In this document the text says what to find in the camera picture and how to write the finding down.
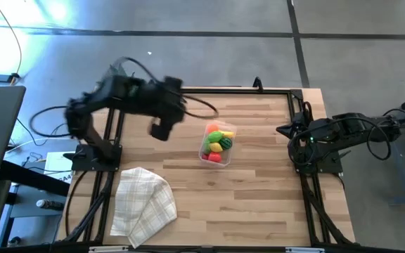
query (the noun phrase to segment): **gray floor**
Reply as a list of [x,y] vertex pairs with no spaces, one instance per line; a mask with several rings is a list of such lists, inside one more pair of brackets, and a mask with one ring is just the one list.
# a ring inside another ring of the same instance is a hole
[[[293,2],[301,33],[405,34],[405,0]],[[285,0],[0,0],[0,6],[13,25],[23,27],[292,32]],[[1,18],[0,25],[5,25]],[[27,87],[23,122],[42,108],[92,90],[119,56],[140,60],[159,77],[180,77],[185,85],[250,86],[260,76],[267,87],[302,87],[292,38],[17,34],[23,52],[20,85]],[[302,51],[310,87],[322,89],[329,115],[380,115],[405,101],[405,40],[302,39]],[[13,72],[17,64],[13,36],[0,29],[0,73]],[[134,66],[126,68],[145,77]],[[46,131],[62,122],[61,112],[51,112],[41,125]],[[17,125],[13,139],[22,143],[30,138]],[[405,166],[405,131],[397,144]],[[30,151],[46,155],[74,145],[51,141],[42,148],[26,146],[7,159],[21,162]],[[377,161],[364,146],[352,150],[342,163],[357,242],[405,249],[405,205],[388,204],[403,193],[394,160]]]

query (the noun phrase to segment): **clear plastic cup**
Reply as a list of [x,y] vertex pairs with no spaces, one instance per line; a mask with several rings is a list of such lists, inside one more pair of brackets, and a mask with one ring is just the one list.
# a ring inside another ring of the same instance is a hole
[[[231,138],[232,141],[232,147],[229,148],[228,150],[223,150],[220,152],[221,154],[221,162],[212,162],[209,160],[205,160],[203,159],[202,155],[204,154],[204,140],[207,138],[207,136],[209,135],[209,133],[207,132],[207,127],[211,124],[216,124],[219,128],[220,131],[231,131],[234,133],[233,138]],[[229,164],[229,162],[231,162],[231,153],[232,153],[232,149],[233,149],[233,145],[234,145],[234,139],[236,138],[237,135],[237,127],[232,125],[232,124],[228,124],[225,122],[219,122],[219,121],[213,121],[208,123],[205,126],[205,131],[204,131],[204,137],[202,138],[202,142],[201,142],[201,148],[200,148],[200,152],[199,152],[199,157],[201,162],[205,163],[205,164],[209,164],[215,167],[225,167],[226,165]]]

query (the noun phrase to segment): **plaid towel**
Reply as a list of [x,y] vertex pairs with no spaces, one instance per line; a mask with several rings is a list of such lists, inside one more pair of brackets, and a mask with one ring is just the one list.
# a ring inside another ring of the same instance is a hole
[[141,167],[122,171],[110,235],[127,236],[135,248],[176,218],[166,180]]

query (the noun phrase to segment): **white paper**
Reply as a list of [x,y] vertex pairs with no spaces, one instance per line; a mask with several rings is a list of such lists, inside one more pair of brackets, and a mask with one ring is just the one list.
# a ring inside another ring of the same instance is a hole
[[71,171],[54,173],[54,171],[71,170],[72,162],[69,159],[63,157],[63,154],[65,153],[74,154],[75,152],[48,152],[48,154],[46,155],[46,171],[44,171],[44,174],[48,174],[48,176],[64,181],[66,183],[71,183]]

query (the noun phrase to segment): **desk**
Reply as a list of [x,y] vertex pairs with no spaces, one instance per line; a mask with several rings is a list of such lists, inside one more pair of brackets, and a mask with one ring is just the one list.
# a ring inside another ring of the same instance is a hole
[[[312,105],[314,118],[325,117],[321,90],[302,91],[304,100]],[[276,132],[277,126],[290,122],[287,97],[268,94],[192,96],[213,104],[219,110],[219,120],[238,127],[231,163],[223,169],[207,167],[198,158],[207,121],[186,116],[184,122],[175,125],[169,140],[162,142],[148,135],[149,117],[126,115],[124,119],[120,169],[143,167],[163,177],[172,187],[178,211],[177,220],[145,245],[310,245],[300,178],[288,158],[288,139]],[[193,101],[188,102],[188,109],[193,113],[210,113],[204,105]],[[107,116],[107,110],[94,113],[95,129],[100,135],[103,135]],[[110,138],[115,135],[116,119]],[[78,175],[73,177],[72,185]],[[354,241],[341,183],[330,174],[319,177],[327,213],[345,236]],[[89,208],[94,178],[95,173],[89,172],[77,186],[70,206],[70,229]],[[129,244],[125,237],[110,236],[119,180],[118,172],[112,187],[105,245]],[[314,220],[321,238],[317,215]],[[98,224],[99,213],[92,238]],[[64,237],[63,218],[57,239]]]

